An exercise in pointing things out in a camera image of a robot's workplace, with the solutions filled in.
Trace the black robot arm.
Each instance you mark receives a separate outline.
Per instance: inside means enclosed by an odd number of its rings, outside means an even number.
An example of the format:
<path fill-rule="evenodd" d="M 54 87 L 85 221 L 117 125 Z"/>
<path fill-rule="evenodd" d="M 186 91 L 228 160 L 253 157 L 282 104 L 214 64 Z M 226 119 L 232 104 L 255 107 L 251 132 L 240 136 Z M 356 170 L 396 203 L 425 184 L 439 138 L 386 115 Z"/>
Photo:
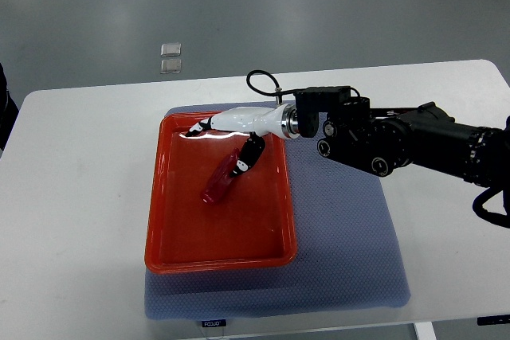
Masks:
<path fill-rule="evenodd" d="M 237 131 L 283 139 L 312 138 L 320 155 L 386 177 L 414 164 L 498 191 L 509 186 L 509 130 L 456 123 L 435 103 L 372 108 L 354 88 L 292 91 L 294 104 L 236 107 L 196 123 L 186 134 Z"/>

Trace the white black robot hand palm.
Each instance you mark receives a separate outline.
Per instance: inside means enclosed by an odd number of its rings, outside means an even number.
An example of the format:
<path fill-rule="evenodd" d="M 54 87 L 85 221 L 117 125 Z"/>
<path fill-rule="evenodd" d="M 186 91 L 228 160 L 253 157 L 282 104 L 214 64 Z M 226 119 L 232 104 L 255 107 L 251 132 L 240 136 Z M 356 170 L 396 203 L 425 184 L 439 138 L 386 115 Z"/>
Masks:
<path fill-rule="evenodd" d="M 273 134 L 281 139 L 300 136 L 296 107 L 282 104 L 278 107 L 235 107 L 210 118 L 210 127 L 216 131 Z"/>

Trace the black white thumb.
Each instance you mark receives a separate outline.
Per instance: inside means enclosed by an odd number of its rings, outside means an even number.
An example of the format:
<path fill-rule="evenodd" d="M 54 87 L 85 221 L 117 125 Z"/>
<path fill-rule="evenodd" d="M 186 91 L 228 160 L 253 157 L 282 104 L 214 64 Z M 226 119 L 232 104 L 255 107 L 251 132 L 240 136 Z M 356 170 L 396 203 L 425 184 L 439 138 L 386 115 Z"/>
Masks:
<path fill-rule="evenodd" d="M 254 132 L 250 133 L 237 157 L 235 167 L 229 174 L 230 177 L 235 178 L 251 170 L 261 157 L 264 149 L 265 140 Z"/>

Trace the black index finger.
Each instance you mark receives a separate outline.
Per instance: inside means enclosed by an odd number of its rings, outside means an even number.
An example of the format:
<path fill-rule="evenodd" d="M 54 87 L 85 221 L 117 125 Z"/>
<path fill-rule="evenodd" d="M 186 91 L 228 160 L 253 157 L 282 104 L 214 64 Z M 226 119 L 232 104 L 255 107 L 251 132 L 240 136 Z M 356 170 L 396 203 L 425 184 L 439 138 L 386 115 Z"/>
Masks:
<path fill-rule="evenodd" d="M 185 134 L 185 136 L 186 137 L 195 137 L 205 131 L 210 131 L 212 129 L 211 120 L 212 120 L 212 118 L 209 117 L 207 119 L 202 119 L 202 120 L 198 121 L 195 125 L 193 125 L 189 129 L 189 131 Z"/>

